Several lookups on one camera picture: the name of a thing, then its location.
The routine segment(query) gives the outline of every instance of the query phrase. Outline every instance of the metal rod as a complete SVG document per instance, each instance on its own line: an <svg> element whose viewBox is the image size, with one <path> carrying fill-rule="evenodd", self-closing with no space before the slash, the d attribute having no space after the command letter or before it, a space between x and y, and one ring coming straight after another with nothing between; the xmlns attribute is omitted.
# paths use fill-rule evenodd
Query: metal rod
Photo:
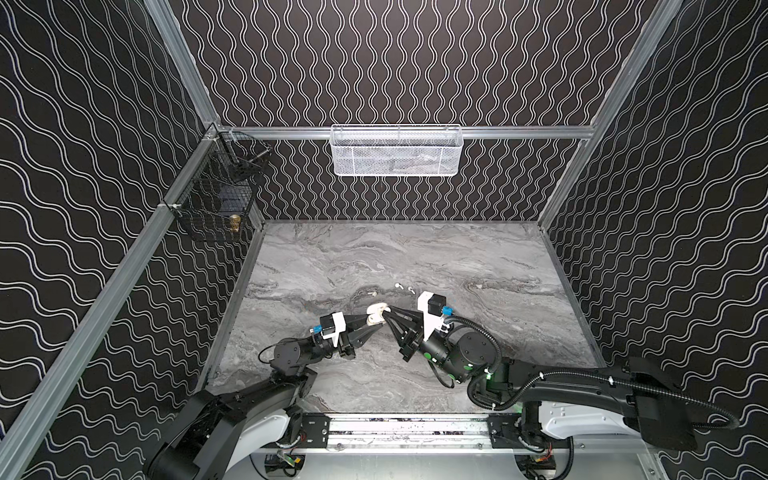
<svg viewBox="0 0 768 480"><path fill-rule="evenodd" d="M248 134L259 140L329 140L331 127L222 127L223 131ZM467 140L514 138L591 138L590 126L462 127Z"/></svg>
<svg viewBox="0 0 768 480"><path fill-rule="evenodd" d="M219 124L219 114L210 99L208 89L203 83L192 52L181 33L179 21L174 15L168 0L144 0L149 15L154 20L157 31L163 38L165 48L179 71L181 83L190 95L194 109L200 121L205 125Z"/></svg>
<svg viewBox="0 0 768 480"><path fill-rule="evenodd" d="M250 274L256 266L256 259L259 256L261 244L264 242L264 234L264 230L258 230L250 242L248 253L246 253L245 259L243 259L243 266L240 268L240 275L237 276L237 281L235 281L235 287L232 290L230 301L227 303L227 309L224 310L224 315L221 317L221 323L219 324L219 330L216 333L216 339L214 340L214 344L210 347L205 367L203 367L200 378L197 380L197 388L195 389L195 392L199 392L205 388L210 374L214 372L219 366L219 363L221 363L221 357L224 355L224 350L229 343L230 334L235 325L235 319L240 311L240 305L243 303L243 297L245 296L248 287Z"/></svg>
<svg viewBox="0 0 768 480"><path fill-rule="evenodd" d="M597 363L598 367L606 367L607 363L600 353L600 347L598 346L597 340L594 339L592 330L589 328L587 317L584 316L584 312L581 311L581 304L579 303L578 298L576 298L574 289L571 287L571 281L565 274L565 270L563 270L563 265L560 263L558 253L554 250L554 245L552 245L547 232L544 230L541 231L541 240L544 242L544 246L547 248L549 258L552 260L552 264L554 265L554 270L558 273L560 283L562 284L563 290L565 291L565 296L568 298L568 302L571 304L574 315L576 315L576 320L581 327L581 332L584 334L584 338L587 340L589 349L592 351L594 361Z"/></svg>
<svg viewBox="0 0 768 480"><path fill-rule="evenodd" d="M176 202L213 143L206 137L197 145L166 195L169 204ZM24 473L173 221L174 215L168 207L164 204L157 207L110 275L3 439L0 478L17 480Z"/></svg>
<svg viewBox="0 0 768 480"><path fill-rule="evenodd" d="M595 148L603 140L605 132L611 126L618 114L627 96L630 94L637 78L645 68L650 56L656 51L661 37L667 31L672 19L680 10L683 0L659 0L651 12L650 17L645 22L637 41L634 44L624 65L621 67L614 80L614 84L605 95L603 104L598 110L592 124L594 125L594 134L589 141L582 141L571 161L565 168L554 192L549 197L547 205L539 217L539 225L545 230L549 230L554 218L557 216L560 207L562 207L571 188L576 184L581 171L587 166L587 162L592 157Z"/></svg>

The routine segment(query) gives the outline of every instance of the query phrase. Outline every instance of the wavy patterned wallpaper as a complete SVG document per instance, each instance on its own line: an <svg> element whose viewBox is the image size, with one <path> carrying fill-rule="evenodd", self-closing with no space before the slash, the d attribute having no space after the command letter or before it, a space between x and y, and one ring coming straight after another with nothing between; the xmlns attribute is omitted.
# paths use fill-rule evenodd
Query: wavy patterned wallpaper
<svg viewBox="0 0 768 480"><path fill-rule="evenodd" d="M257 203L271 220L536 221L577 144L466 141L453 177L338 177L327 141L279 141ZM253 146L233 152L252 157Z"/></svg>
<svg viewBox="0 0 768 480"><path fill-rule="evenodd" d="M166 234L22 478L143 478L143 448L186 403L246 243Z"/></svg>
<svg viewBox="0 0 768 480"><path fill-rule="evenodd" d="M204 129L142 3L0 16L2 438Z"/></svg>
<svg viewBox="0 0 768 480"><path fill-rule="evenodd" d="M741 418L676 480L768 478L768 2L689 0L550 235L609 363Z"/></svg>
<svg viewBox="0 0 768 480"><path fill-rule="evenodd" d="M224 124L583 125L655 0L172 4Z"/></svg>

